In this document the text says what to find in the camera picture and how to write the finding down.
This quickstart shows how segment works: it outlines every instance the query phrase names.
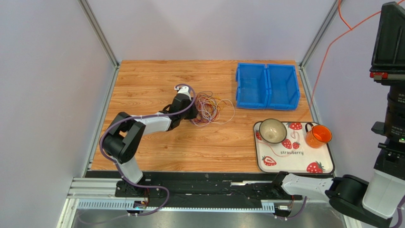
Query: wooden tabletop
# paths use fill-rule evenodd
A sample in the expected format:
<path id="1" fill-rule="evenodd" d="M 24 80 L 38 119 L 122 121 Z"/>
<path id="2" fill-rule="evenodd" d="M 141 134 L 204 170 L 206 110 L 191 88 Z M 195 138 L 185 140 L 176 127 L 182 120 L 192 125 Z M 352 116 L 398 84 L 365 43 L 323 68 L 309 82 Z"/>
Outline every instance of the wooden tabletop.
<path id="1" fill-rule="evenodd" d="M 189 84 L 198 93 L 213 91 L 236 105 L 238 62 L 296 65 L 294 61 L 194 60 L 123 61 L 104 122 L 104 132 L 119 112 L 131 115 L 154 114 L 173 101 L 174 86 Z M 236 108 L 235 117 L 226 124 L 197 127 L 188 120 L 169 132 L 143 136 L 136 160 L 144 171 L 261 172 L 257 167 L 253 125 L 268 118 L 280 121 L 312 121 L 300 77 L 301 98 L 296 111 L 251 110 Z M 233 109 L 221 111 L 218 122 L 232 117 Z M 92 170 L 115 170 L 99 149 Z"/>

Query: bundle of wires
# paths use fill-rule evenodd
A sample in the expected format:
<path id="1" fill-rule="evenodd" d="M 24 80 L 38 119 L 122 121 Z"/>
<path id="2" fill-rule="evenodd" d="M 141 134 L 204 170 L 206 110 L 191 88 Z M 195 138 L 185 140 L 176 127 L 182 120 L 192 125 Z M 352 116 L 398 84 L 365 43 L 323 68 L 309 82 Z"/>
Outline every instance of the bundle of wires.
<path id="1" fill-rule="evenodd" d="M 227 105 L 232 105 L 233 116 L 226 122 L 216 122 L 221 117 L 221 110 Z M 195 107 L 198 110 L 197 117 L 190 120 L 198 127 L 207 126 L 210 123 L 214 124 L 226 124 L 231 121 L 235 116 L 235 106 L 229 99 L 221 99 L 218 96 L 214 96 L 211 91 L 204 91 L 197 94 L 195 98 Z"/>

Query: strawberry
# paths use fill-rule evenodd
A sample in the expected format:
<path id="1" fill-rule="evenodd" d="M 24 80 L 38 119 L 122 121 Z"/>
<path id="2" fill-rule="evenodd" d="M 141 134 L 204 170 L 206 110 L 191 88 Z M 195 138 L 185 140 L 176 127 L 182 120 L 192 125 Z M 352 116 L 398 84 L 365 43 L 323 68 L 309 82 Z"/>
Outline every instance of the strawberry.
<path id="1" fill-rule="evenodd" d="M 291 148 L 292 148 L 292 146 L 291 146 L 291 141 L 290 141 L 289 139 L 286 139 L 286 140 L 282 141 L 281 144 L 282 144 L 285 148 L 287 148 L 287 149 L 291 149 Z"/>
<path id="2" fill-rule="evenodd" d="M 256 138 L 258 139 L 258 140 L 261 140 L 261 137 L 260 137 L 260 133 L 259 133 L 259 131 L 256 131 Z"/>
<path id="3" fill-rule="evenodd" d="M 301 130 L 302 129 L 302 124 L 301 123 L 288 123 L 287 126 L 291 128 L 292 130 Z"/>
<path id="4" fill-rule="evenodd" d="M 307 167 L 307 172 L 310 172 L 310 173 L 323 173 L 323 171 L 325 171 L 325 170 L 324 170 L 322 164 L 317 161 L 309 164 Z"/>
<path id="5" fill-rule="evenodd" d="M 292 148 L 294 149 L 298 149 L 299 148 L 300 143 L 299 142 L 295 142 L 292 144 Z"/>
<path id="6" fill-rule="evenodd" d="M 269 157 L 269 156 L 266 156 L 266 157 L 263 156 L 262 161 L 267 166 L 277 165 L 277 162 L 274 159 L 272 159 L 271 157 Z"/>

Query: beige bowl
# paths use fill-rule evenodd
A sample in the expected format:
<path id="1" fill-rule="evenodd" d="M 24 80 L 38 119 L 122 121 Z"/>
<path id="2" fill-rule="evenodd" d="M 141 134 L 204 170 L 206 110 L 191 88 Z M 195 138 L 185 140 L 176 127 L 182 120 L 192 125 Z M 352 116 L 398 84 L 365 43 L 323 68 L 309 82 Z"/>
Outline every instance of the beige bowl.
<path id="1" fill-rule="evenodd" d="M 261 122 L 259 133 L 268 143 L 280 143 L 287 137 L 286 126 L 276 119 L 267 119 Z"/>

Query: gray wall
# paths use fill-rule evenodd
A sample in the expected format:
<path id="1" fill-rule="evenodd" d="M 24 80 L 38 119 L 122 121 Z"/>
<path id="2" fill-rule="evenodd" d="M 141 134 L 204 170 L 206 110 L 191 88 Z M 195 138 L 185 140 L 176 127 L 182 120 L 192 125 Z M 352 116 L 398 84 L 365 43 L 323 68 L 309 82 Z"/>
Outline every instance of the gray wall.
<path id="1" fill-rule="evenodd" d="M 55 227 L 113 68 L 76 0 L 0 6 L 0 227 Z"/>
<path id="2" fill-rule="evenodd" d="M 354 26 L 381 10 L 387 0 L 346 1 L 342 15 Z M 379 15 L 338 40 L 331 48 L 315 92 L 321 121 L 331 128 L 330 143 L 337 173 L 353 174 L 369 181 L 379 153 L 377 145 L 385 138 L 370 131 L 375 121 L 384 121 L 388 87 L 369 77 Z M 314 85 L 329 43 L 347 30 L 336 16 L 320 47 L 306 68 Z"/>
<path id="3" fill-rule="evenodd" d="M 333 0 L 89 0 L 115 55 L 300 61 Z"/>

